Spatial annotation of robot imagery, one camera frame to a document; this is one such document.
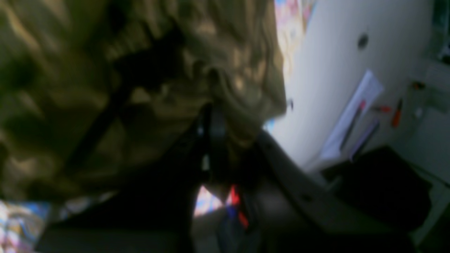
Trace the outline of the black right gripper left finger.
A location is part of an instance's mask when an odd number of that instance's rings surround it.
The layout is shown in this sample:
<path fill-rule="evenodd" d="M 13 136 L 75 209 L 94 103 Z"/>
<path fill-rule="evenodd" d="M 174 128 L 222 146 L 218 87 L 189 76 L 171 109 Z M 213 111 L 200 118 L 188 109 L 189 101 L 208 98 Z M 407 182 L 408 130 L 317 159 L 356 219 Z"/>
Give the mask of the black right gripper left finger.
<path fill-rule="evenodd" d="M 45 229 L 39 253 L 193 253 L 196 195 L 207 177 L 212 105 L 153 165 L 112 198 Z"/>

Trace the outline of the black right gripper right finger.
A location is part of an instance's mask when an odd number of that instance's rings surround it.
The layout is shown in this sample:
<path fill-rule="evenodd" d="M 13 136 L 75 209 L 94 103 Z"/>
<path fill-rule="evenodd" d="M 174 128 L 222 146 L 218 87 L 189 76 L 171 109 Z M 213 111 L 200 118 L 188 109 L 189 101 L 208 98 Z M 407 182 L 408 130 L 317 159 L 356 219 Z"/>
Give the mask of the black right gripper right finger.
<path fill-rule="evenodd" d="M 262 132 L 240 168 L 225 166 L 225 117 L 211 107 L 211 170 L 233 183 L 222 253 L 414 253 L 408 236 L 346 205 L 304 174 Z"/>

